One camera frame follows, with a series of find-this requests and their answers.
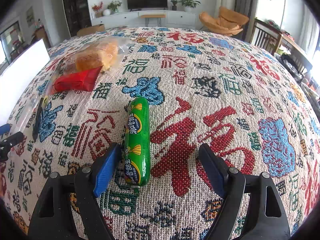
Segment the green sausage stick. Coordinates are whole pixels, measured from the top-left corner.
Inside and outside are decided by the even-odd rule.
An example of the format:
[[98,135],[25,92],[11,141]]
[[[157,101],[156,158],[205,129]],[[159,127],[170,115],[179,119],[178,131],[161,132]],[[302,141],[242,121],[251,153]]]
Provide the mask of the green sausage stick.
[[150,112],[146,98],[129,104],[124,147],[125,181],[131,188],[145,186],[150,179]]

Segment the red snack packet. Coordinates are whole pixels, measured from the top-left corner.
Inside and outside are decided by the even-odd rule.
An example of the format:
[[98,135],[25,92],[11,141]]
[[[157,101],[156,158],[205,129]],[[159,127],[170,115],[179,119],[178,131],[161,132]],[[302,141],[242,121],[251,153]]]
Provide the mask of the red snack packet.
[[67,90],[92,92],[101,69],[102,67],[97,67],[78,73],[64,75],[54,82],[53,87],[56,92]]

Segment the bagged bread slice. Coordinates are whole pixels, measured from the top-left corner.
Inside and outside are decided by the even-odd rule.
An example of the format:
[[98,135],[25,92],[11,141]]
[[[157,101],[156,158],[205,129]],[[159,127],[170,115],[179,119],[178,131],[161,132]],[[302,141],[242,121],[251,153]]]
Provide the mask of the bagged bread slice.
[[65,60],[64,73],[72,74],[99,67],[102,73],[114,71],[134,45],[135,42],[126,37],[100,38],[72,53]]

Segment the white cardboard box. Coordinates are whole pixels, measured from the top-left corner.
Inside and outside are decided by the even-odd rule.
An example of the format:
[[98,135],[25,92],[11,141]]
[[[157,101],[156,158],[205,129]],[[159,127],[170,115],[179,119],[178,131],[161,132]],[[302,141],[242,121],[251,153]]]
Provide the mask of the white cardboard box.
[[16,102],[33,78],[50,61],[43,40],[25,50],[1,74],[0,108],[1,125],[7,123]]

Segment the patterned woven table cloth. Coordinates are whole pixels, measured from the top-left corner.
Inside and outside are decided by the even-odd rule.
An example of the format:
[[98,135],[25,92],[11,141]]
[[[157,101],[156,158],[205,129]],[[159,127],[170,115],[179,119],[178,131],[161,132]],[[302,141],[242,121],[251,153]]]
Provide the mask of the patterned woven table cloth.
[[[37,139],[34,96],[56,68],[108,36],[133,46],[90,92],[49,97]],[[52,172],[73,174],[124,144],[127,106],[139,96],[150,110],[150,180],[132,189],[123,165],[98,199],[116,239],[203,239],[221,206],[197,157],[201,144],[244,174],[270,174],[295,232],[319,199],[319,120],[298,82],[265,50],[204,31],[117,28],[73,38],[49,51],[14,101],[7,122],[26,122],[24,139],[1,165],[4,205],[23,231]]]

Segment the wooden dining table set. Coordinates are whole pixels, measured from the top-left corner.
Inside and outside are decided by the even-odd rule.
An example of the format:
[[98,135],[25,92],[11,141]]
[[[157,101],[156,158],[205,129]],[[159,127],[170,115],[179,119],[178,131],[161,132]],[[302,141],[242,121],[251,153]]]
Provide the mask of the wooden dining table set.
[[46,46],[47,49],[51,47],[47,32],[44,27],[39,27],[38,29],[36,29],[34,31],[32,37],[31,37],[30,45],[36,43],[39,40],[44,41],[44,45]]

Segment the brown cardboard box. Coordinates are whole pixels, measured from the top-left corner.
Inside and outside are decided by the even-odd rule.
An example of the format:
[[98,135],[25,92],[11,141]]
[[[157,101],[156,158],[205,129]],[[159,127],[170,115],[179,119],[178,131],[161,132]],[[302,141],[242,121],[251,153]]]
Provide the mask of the brown cardboard box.
[[86,27],[86,28],[80,29],[76,33],[76,35],[77,35],[77,37],[82,37],[82,36],[91,35],[96,32],[101,32],[101,31],[105,31],[105,26],[103,24],[98,24],[98,25],[94,25],[91,27]]

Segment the white tv cabinet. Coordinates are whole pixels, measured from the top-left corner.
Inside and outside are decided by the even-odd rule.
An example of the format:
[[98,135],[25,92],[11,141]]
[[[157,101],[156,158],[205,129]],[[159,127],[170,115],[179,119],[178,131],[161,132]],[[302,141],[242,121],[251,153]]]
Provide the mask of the white tv cabinet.
[[172,10],[142,10],[119,12],[91,20],[92,25],[114,27],[164,27],[196,29],[197,16],[191,12]]

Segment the dark wooden chair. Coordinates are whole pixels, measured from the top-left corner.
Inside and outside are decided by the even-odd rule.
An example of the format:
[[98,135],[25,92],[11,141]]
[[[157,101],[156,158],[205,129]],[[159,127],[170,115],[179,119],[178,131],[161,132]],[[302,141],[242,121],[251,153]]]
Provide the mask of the dark wooden chair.
[[283,33],[272,25],[257,18],[254,19],[250,43],[274,55],[280,47]]

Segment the dark tall display cabinet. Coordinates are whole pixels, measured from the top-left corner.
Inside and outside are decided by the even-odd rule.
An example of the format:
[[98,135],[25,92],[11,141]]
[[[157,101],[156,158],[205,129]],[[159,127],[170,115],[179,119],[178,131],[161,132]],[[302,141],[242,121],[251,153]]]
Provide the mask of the dark tall display cabinet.
[[76,36],[80,29],[91,26],[88,0],[62,0],[70,36]]

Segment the small wooden bench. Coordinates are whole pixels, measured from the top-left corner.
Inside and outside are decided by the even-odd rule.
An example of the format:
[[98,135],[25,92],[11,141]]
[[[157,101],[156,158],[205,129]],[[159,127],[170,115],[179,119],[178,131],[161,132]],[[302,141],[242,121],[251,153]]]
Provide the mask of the small wooden bench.
[[162,27],[162,19],[166,18],[166,14],[142,14],[139,18],[145,20],[145,26],[149,26],[149,22],[151,19],[156,19],[159,27]]

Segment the orange lounge chair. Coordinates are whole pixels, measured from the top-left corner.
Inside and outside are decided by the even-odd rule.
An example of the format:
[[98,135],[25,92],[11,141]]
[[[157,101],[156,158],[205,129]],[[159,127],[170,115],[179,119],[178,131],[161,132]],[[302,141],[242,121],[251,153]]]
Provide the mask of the orange lounge chair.
[[213,18],[207,12],[199,14],[201,23],[211,32],[225,36],[234,36],[243,31],[243,26],[249,22],[249,18],[236,11],[221,6],[219,15]]

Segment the red flower vase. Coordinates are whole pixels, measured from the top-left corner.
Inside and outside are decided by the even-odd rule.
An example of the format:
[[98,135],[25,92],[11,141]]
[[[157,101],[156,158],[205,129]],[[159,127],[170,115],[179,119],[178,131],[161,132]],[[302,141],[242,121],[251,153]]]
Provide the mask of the red flower vase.
[[98,4],[94,4],[92,6],[92,10],[94,12],[95,18],[99,18],[102,16],[103,2],[99,2]]

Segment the green plant white vase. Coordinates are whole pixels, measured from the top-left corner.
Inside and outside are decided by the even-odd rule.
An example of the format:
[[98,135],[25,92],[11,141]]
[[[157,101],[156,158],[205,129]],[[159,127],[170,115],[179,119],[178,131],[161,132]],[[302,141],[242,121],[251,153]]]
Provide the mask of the green plant white vase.
[[122,2],[120,1],[112,1],[107,5],[107,8],[103,11],[103,16],[108,16],[108,15],[118,13],[121,5],[122,5]]

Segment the small dark potted plant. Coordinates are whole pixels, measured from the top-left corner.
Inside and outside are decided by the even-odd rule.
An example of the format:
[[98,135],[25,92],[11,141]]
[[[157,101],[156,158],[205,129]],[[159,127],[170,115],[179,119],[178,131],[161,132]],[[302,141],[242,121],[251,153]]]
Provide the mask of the small dark potted plant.
[[178,0],[171,0],[170,2],[172,3],[172,6],[171,6],[172,11],[176,11]]

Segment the green potted plant right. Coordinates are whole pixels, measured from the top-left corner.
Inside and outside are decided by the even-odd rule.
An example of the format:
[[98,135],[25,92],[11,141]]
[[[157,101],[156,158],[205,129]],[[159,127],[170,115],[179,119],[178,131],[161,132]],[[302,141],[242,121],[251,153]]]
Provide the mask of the green potted plant right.
[[180,3],[184,7],[185,12],[192,12],[194,8],[201,4],[198,0],[180,0]]

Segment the grey curtain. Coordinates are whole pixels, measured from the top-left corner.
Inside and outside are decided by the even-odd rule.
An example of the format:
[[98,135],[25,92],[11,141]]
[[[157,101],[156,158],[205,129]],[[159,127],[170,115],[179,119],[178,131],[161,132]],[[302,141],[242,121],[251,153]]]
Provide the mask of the grey curtain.
[[257,11],[258,0],[236,0],[235,11],[245,15],[249,21],[244,25],[243,31],[236,35],[242,41],[249,42],[253,34],[255,14]]

